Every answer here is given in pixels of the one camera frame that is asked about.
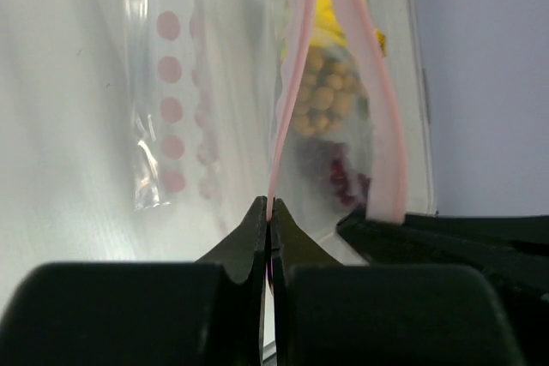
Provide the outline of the brown longan bunch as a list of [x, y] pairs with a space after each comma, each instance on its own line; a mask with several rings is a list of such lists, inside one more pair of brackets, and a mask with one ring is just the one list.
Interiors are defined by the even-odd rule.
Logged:
[[368, 94], [354, 59], [340, 46], [312, 46], [293, 108], [293, 129], [302, 136], [335, 132], [353, 110], [369, 116]]

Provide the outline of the clear red-dotted zip bag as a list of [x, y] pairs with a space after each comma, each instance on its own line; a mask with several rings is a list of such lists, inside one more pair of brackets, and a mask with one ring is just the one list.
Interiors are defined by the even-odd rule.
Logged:
[[404, 130], [368, 2], [332, 2], [369, 116], [302, 136], [291, 121], [316, 0], [123, 0], [136, 209], [181, 202], [228, 227], [262, 196], [303, 227], [333, 225], [359, 208], [334, 210], [299, 171], [298, 141], [313, 137], [346, 143], [371, 178], [365, 219], [404, 220]]

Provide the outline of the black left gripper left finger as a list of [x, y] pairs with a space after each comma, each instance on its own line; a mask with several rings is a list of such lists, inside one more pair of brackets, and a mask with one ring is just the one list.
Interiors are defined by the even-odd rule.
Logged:
[[195, 262], [54, 262], [1, 320], [4, 365], [258, 365], [267, 201]]

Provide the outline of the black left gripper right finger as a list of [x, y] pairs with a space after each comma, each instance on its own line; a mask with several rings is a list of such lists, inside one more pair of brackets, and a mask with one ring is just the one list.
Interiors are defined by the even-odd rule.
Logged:
[[272, 206], [280, 365], [523, 365], [489, 282], [448, 264], [344, 266]]

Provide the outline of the red grape bunch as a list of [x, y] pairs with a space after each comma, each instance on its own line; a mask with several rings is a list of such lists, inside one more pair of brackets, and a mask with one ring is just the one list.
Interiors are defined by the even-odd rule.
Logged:
[[298, 141], [296, 157], [301, 174], [334, 210], [366, 210], [371, 178], [353, 168], [346, 143], [305, 138]]

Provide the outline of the clear grey plastic bin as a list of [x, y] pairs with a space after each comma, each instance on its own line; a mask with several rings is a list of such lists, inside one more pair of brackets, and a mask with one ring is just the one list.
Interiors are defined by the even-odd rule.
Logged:
[[387, 65], [407, 148], [407, 211], [434, 214], [429, 115], [413, 0], [367, 0], [374, 23], [389, 36]]

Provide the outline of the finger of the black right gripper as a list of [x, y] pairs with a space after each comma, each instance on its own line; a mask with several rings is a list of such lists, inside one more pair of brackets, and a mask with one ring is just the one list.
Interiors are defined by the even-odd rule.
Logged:
[[467, 265], [505, 298], [548, 308], [547, 216], [408, 214], [396, 225], [367, 220], [357, 209], [337, 224], [336, 232], [370, 263]]

